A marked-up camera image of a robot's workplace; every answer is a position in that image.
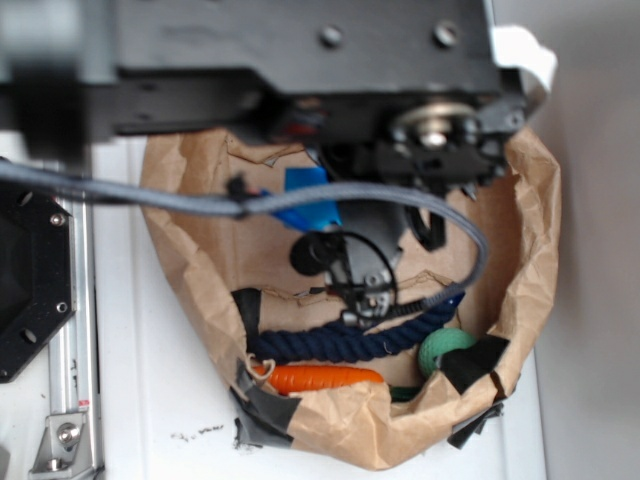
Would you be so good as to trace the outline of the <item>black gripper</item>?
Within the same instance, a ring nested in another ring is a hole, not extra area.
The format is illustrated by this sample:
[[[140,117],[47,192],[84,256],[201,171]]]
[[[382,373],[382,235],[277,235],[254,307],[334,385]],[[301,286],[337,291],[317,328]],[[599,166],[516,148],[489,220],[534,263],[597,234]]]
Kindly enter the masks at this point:
[[[401,208],[381,201],[337,205],[341,223],[309,231],[291,248],[289,260],[304,276],[320,275],[329,295],[344,303],[342,322],[350,327],[372,328],[391,318],[399,301],[394,267],[402,256],[399,240],[405,223]],[[446,244],[444,219],[429,213],[426,223],[417,207],[405,208],[406,222],[425,250]]]

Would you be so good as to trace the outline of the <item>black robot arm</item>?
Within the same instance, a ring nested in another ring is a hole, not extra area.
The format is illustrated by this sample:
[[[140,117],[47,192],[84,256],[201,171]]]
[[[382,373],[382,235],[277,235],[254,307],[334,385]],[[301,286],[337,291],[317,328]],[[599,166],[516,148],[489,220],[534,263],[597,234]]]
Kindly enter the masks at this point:
[[[318,151],[316,199],[405,208],[428,249],[459,216],[444,196],[486,185],[529,110],[481,1],[5,1],[1,125],[39,159],[115,136],[223,127]],[[399,188],[421,197],[399,198]]]

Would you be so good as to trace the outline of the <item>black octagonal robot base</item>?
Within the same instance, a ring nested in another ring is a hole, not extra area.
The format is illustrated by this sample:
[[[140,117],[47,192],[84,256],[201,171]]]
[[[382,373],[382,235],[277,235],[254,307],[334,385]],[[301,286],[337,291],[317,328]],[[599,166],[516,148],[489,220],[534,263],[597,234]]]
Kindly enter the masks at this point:
[[[74,312],[72,216],[1,182],[1,382],[14,381]]]

